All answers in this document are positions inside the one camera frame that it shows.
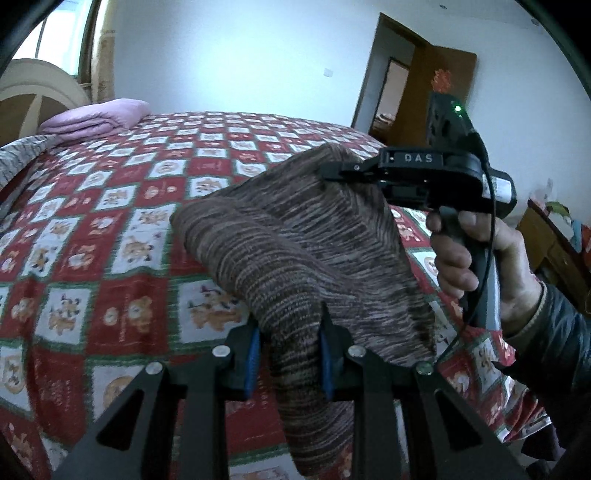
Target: wooden door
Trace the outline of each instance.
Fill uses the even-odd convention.
[[[476,54],[429,44],[417,46],[387,144],[427,146],[425,128],[430,93],[434,90],[451,93],[465,102],[475,67]]]

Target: wooden headboard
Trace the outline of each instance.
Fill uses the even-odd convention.
[[[42,60],[13,60],[0,77],[0,147],[35,135],[45,120],[88,103],[64,70]]]

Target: pink blanket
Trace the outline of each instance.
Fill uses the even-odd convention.
[[[119,98],[60,113],[43,122],[38,133],[58,135],[61,142],[93,140],[132,128],[149,114],[150,106],[146,102]]]

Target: hand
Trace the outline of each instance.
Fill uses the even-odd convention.
[[[484,213],[460,212],[460,226],[473,239],[488,242],[491,216]],[[441,217],[430,213],[427,228],[433,232],[431,247],[435,251],[437,280],[441,290],[461,299],[466,291],[478,288],[478,278],[469,269],[470,252],[446,235],[440,235]],[[497,252],[501,284],[501,322],[506,335],[519,332],[533,317],[542,295],[542,286],[530,273],[523,236],[505,222],[496,219],[493,248]]]

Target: metal screw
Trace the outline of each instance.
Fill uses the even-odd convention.
[[[224,358],[230,355],[230,347],[228,345],[218,345],[213,347],[212,353],[213,356],[217,358]]]
[[[164,367],[160,362],[151,362],[146,365],[146,373],[148,375],[158,375],[163,368]]]
[[[434,372],[433,365],[429,362],[419,362],[416,364],[415,369],[417,369],[419,375],[431,375]]]
[[[347,352],[353,358],[363,358],[367,353],[367,350],[361,345],[351,345]]]

